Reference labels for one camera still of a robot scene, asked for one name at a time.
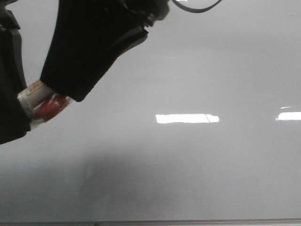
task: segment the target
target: small bottle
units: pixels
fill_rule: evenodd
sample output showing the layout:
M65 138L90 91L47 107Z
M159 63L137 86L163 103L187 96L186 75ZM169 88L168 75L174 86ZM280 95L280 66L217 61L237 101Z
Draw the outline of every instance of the small bottle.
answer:
M31 129L57 116L73 100L62 96L40 80L18 94L18 100L31 120Z

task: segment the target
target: robotic arm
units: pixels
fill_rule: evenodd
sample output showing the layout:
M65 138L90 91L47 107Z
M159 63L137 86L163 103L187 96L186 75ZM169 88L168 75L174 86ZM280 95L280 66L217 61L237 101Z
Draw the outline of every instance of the robotic arm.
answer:
M20 27L0 0L0 144L23 137L37 124L82 101L124 52L163 20L169 0L60 0L56 28L40 81L26 88ZM191 9L172 0L182 9Z

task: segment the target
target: black cable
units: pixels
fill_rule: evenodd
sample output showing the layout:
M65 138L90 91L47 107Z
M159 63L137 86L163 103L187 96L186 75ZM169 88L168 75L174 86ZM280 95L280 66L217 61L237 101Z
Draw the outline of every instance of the black cable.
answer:
M178 2L178 0L172 0L174 2L174 4L187 11L187 12L191 12L191 13L204 13L207 12L208 10L212 9L214 6L216 6L218 3L220 3L222 0L218 0L216 3L214 3L213 5L207 7L207 8L189 8L187 6L182 5L181 3Z

